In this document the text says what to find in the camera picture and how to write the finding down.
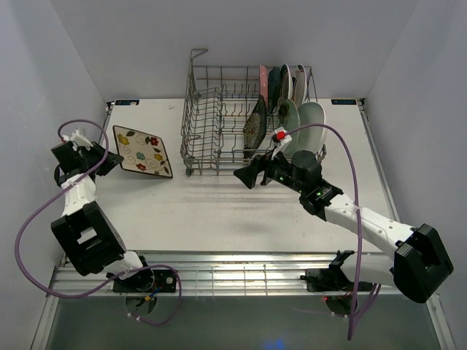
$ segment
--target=red connector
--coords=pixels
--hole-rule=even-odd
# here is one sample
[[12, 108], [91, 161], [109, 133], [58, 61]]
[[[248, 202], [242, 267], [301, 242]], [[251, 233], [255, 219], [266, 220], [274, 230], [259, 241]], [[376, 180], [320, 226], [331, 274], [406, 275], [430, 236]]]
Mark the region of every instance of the red connector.
[[280, 131], [276, 134], [276, 137], [277, 137], [277, 141], [280, 141], [280, 140], [283, 140], [285, 139], [285, 132], [284, 131]]

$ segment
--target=blue label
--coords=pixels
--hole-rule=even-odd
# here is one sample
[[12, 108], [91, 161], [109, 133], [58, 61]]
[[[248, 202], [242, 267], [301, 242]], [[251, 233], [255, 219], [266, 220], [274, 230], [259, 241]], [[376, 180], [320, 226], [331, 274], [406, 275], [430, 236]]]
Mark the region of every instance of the blue label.
[[336, 100], [336, 99], [331, 99], [332, 104], [350, 104], [350, 105], [356, 105], [357, 101], [356, 100]]

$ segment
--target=gray floor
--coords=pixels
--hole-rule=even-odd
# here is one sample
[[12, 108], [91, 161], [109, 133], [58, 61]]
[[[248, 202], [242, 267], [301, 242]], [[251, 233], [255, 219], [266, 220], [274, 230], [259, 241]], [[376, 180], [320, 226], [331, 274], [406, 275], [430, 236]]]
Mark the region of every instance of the gray floor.
[[[160, 297], [149, 317], [174, 302]], [[292, 306], [327, 311], [322, 297], [187, 297], [169, 324], [152, 327], [114, 312], [124, 297], [61, 300], [47, 349], [440, 349], [426, 305], [401, 295], [380, 296], [351, 342], [342, 318]]]

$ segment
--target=white table surface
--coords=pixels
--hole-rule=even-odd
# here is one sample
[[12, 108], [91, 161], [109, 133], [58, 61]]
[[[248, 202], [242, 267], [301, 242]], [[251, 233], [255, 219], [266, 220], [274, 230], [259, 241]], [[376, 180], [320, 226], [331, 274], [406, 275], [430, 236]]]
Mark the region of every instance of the white table surface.
[[[357, 106], [320, 103], [327, 123], [349, 145], [357, 170], [360, 204], [382, 215], [389, 211]], [[335, 252], [356, 249], [357, 237], [305, 212], [298, 194], [279, 184], [248, 190], [233, 175], [185, 175], [180, 157], [183, 100], [140, 100], [114, 106], [107, 125], [116, 152], [113, 125], [161, 137], [173, 179], [115, 168], [97, 180], [97, 202], [127, 249], [190, 252]], [[328, 133], [323, 177], [353, 198], [349, 161], [339, 140]], [[379, 250], [368, 242], [367, 252]]]

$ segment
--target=white wall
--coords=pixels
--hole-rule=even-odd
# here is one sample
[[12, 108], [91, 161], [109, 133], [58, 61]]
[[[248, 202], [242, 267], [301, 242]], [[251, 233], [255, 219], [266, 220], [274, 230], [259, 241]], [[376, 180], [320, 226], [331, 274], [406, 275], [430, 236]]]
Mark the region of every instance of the white wall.
[[401, 219], [438, 229], [454, 263], [441, 301], [467, 349], [467, 2], [420, 0], [368, 96]]
[[210, 64], [311, 64], [319, 97], [367, 96], [417, 0], [51, 0], [106, 101], [183, 97]]
[[[0, 348], [29, 349], [45, 294], [16, 266], [16, 232], [58, 190], [56, 128], [103, 120], [105, 104], [48, 0], [0, 0], [0, 47]], [[61, 255], [50, 231], [61, 210], [63, 201], [33, 221], [22, 244], [26, 266], [46, 284]]]

